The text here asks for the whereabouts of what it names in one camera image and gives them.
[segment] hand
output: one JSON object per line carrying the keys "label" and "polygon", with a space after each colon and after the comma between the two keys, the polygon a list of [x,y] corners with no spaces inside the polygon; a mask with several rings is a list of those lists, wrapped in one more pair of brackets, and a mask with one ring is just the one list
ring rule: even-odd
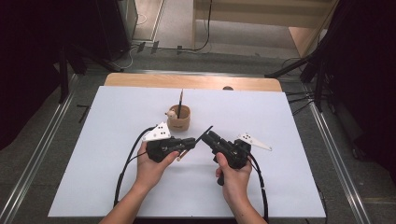
{"label": "hand", "polygon": [[250,161],[240,170],[235,170],[228,165],[227,159],[222,153],[217,153],[216,158],[219,168],[216,177],[224,173],[223,195],[228,205],[248,202],[248,180],[251,173]]}
{"label": "hand", "polygon": [[[146,152],[147,142],[143,142],[137,151],[137,155]],[[163,161],[157,163],[152,161],[147,154],[137,158],[137,175],[134,187],[143,188],[146,191],[154,188],[163,176],[163,172],[178,156],[178,152],[174,151],[167,155]]]}

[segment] black handheld controller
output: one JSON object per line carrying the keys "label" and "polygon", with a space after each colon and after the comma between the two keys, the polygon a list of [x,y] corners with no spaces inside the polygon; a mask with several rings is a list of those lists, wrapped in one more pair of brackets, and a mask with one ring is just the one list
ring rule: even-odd
{"label": "black handheld controller", "polygon": [[[204,133],[202,140],[210,146],[212,153],[215,155],[213,161],[216,160],[216,154],[221,152],[227,159],[228,165],[233,169],[241,169],[247,164],[248,153],[251,150],[251,145],[242,141],[241,139],[236,139],[230,142],[222,139],[216,133],[209,131],[209,133]],[[224,185],[224,174],[221,173],[218,184]]]}
{"label": "black handheld controller", "polygon": [[146,151],[151,160],[161,162],[169,153],[190,150],[195,148],[195,145],[195,138],[180,139],[172,136],[168,139],[148,142]]}

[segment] white table surface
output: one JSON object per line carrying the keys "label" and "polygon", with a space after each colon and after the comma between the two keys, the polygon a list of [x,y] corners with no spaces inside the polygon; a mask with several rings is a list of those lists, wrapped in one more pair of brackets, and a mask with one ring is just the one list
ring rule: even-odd
{"label": "white table surface", "polygon": [[[117,180],[132,145],[148,127],[166,121],[180,89],[100,87],[85,121],[49,217],[103,217],[112,208]],[[233,141],[249,133],[272,147],[252,147],[266,187],[269,217],[325,217],[318,191],[283,92],[184,90],[191,125],[174,137],[197,138],[210,125]],[[199,142],[166,169],[143,202],[139,217],[233,217],[217,184],[211,149]],[[120,198],[135,179],[128,166]],[[262,195],[253,170],[248,197],[263,215]]]}

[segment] person's left hand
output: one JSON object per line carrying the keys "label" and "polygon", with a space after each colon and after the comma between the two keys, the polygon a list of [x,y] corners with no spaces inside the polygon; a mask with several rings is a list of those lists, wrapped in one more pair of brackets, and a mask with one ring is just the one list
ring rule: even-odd
{"label": "person's left hand", "polygon": [[[137,155],[146,152],[146,147],[147,142],[142,142],[142,145],[137,151]],[[168,167],[177,156],[178,152],[174,151],[167,155],[160,163],[152,161],[147,153],[139,156],[137,158],[137,174],[134,185],[144,188],[147,191],[154,188],[160,181],[161,176],[163,176],[166,167]]]}

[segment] forearm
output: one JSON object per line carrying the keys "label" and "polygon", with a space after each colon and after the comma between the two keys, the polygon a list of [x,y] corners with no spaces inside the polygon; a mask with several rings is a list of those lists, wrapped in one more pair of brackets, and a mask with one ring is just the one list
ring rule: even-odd
{"label": "forearm", "polygon": [[148,193],[149,189],[133,185],[128,193],[100,223],[132,223]]}
{"label": "forearm", "polygon": [[229,206],[238,224],[267,223],[256,211],[256,209],[251,205],[248,198],[241,199],[238,202],[229,203]]}

